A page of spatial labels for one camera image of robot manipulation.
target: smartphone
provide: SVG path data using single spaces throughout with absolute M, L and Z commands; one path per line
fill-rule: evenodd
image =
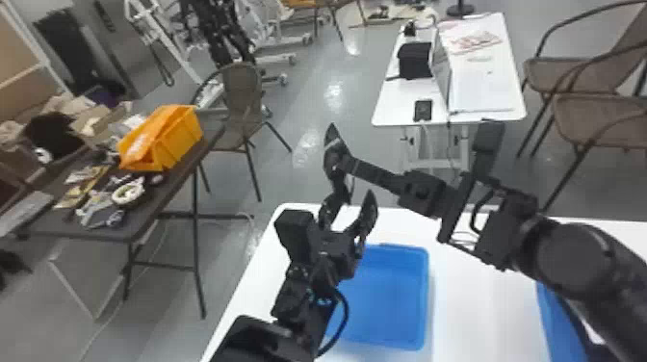
M 413 121 L 431 120 L 431 109 L 433 108 L 432 99 L 420 99 L 416 101 L 413 113 Z

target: orange box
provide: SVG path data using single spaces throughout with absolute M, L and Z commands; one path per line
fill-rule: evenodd
M 119 168 L 161 171 L 177 164 L 202 139 L 194 106 L 159 107 L 119 142 Z

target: dark table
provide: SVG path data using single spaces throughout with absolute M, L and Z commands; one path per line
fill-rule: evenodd
M 203 138 L 196 143 L 187 154 L 166 174 L 166 181 L 164 184 L 153 189 L 152 196 L 139 205 L 134 210 L 129 211 L 126 215 L 125 223 L 118 228 L 100 228 L 88 230 L 86 227 L 79 223 L 78 218 L 70 222 L 65 222 L 65 216 L 68 214 L 69 209 L 48 210 L 32 221 L 26 228 L 25 232 L 28 235 L 57 237 L 76 239 L 79 241 L 99 241 L 99 242 L 112 242 L 121 243 L 126 245 L 128 263 L 124 267 L 125 285 L 123 292 L 123 299 L 128 299 L 130 280 L 132 275 L 133 266 L 147 266 L 154 268 L 173 269 L 182 272 L 192 272 L 195 279 L 195 287 L 200 307 L 200 314 L 202 319 L 206 317 L 206 307 L 204 302 L 204 295 L 202 293 L 202 283 L 199 274 L 199 247 L 198 247 L 198 230 L 197 222 L 200 219 L 208 220 L 246 220 L 244 216 L 236 215 L 223 215 L 223 214 L 200 214 L 197 210 L 197 174 L 198 171 L 202 172 L 202 176 L 207 186 L 206 175 L 200 167 L 202 159 L 204 159 L 209 152 L 213 149 L 214 145 L 222 137 L 224 133 L 224 123 L 226 117 L 221 112 L 210 112 L 209 110 L 197 111 L 200 126 L 203 131 Z M 87 165 L 89 160 L 87 157 L 81 157 L 74 162 L 69 168 L 61 173 L 54 182 L 47 186 L 43 191 L 60 197 L 72 185 L 65 185 L 64 181 L 71 171 L 80 169 Z M 110 175 L 123 175 L 127 171 L 120 169 L 111 169 L 104 175 L 103 178 L 110 177 Z M 191 211 L 165 211 L 165 207 L 173 199 L 175 194 L 182 188 L 185 181 L 193 175 L 192 179 L 192 210 Z M 133 247 L 133 244 L 146 232 L 155 220 L 167 219 L 188 219 L 193 222 L 193 239 L 194 239 L 194 264 L 192 266 L 178 266 L 172 264 L 162 264 L 154 262 L 146 262 L 136 260 L 138 254 L 142 250 L 142 245 Z

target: cardboard box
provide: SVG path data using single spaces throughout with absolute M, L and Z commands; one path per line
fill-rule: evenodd
M 76 120 L 69 126 L 77 137 L 81 138 L 90 148 L 95 149 L 97 144 L 108 140 L 113 135 L 108 126 L 115 122 L 121 122 L 127 117 L 128 111 L 124 104 L 119 104 L 113 110 L 100 105 L 77 115 Z

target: black cloth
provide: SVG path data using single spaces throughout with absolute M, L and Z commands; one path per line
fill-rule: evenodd
M 83 146 L 83 141 L 71 135 L 69 124 L 74 120 L 62 113 L 35 116 L 23 133 L 36 147 L 48 150 L 58 160 Z
M 82 94 L 97 85 L 108 90 L 114 97 L 126 93 L 126 88 L 120 82 L 100 76 L 90 46 L 81 33 L 81 26 L 70 8 L 49 13 L 43 19 L 36 21 L 34 26 L 72 75 L 73 84 L 68 86 L 74 95 Z

